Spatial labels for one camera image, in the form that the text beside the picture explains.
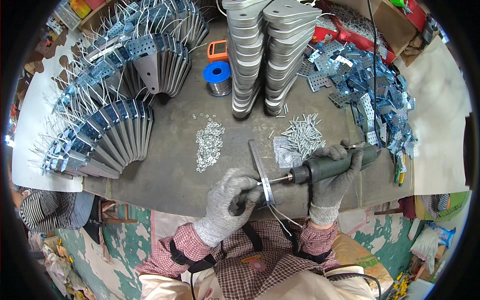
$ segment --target gray workbench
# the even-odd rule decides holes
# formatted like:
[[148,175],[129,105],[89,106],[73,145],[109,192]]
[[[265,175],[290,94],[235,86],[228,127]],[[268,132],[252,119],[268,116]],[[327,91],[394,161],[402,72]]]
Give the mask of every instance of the gray workbench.
[[[226,24],[213,23],[204,42],[226,38]],[[299,76],[290,90],[286,118],[275,118],[264,113],[264,100],[259,96],[246,120],[236,120],[231,112],[231,96],[213,97],[206,89],[202,71],[208,64],[206,47],[192,51],[193,67],[177,98],[159,97],[153,104],[155,122],[152,127],[145,161],[129,164],[118,180],[89,176],[84,178],[84,190],[107,199],[133,204],[161,212],[204,216],[206,195],[229,168],[252,168],[247,141],[255,139],[263,157],[269,178],[284,175],[288,169],[275,162],[273,137],[280,136],[293,115],[319,113],[318,130],[327,145],[337,144],[345,137],[353,142],[363,140],[360,128],[354,124],[351,110],[337,108],[327,97],[334,87],[313,93],[306,78]],[[223,148],[217,163],[204,173],[196,171],[197,131],[208,123],[205,115],[216,115],[225,133],[221,136]],[[268,135],[275,130],[271,139]],[[384,149],[374,165],[362,171],[345,195],[340,210],[352,210],[385,203],[412,193],[411,172],[405,175],[401,188],[393,183],[394,164]],[[307,184],[276,184],[272,187],[274,199],[282,204],[278,209],[289,217],[306,216],[309,188]],[[270,212],[260,210],[254,218],[268,217]]]

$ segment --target gray work glove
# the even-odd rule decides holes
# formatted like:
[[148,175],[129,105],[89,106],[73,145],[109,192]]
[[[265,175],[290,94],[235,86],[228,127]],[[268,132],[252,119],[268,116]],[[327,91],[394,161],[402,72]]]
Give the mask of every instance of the gray work glove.
[[[341,145],[332,145],[317,149],[313,158],[328,156],[333,160],[347,157],[347,151],[343,146],[350,146],[350,139],[343,139]],[[337,176],[324,179],[313,184],[313,200],[310,205],[310,219],[319,226],[326,226],[338,217],[338,209],[343,196],[348,190],[353,179],[360,171],[363,150],[360,148],[352,154],[350,168]]]
[[208,192],[206,216],[193,223],[202,241],[215,247],[247,223],[262,187],[260,176],[251,169],[229,169]]

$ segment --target blue spool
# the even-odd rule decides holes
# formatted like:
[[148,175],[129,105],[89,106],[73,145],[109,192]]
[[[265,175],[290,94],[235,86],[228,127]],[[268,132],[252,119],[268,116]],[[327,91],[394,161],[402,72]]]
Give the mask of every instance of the blue spool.
[[218,84],[231,75],[230,65],[224,61],[214,61],[204,69],[204,79],[208,83]]

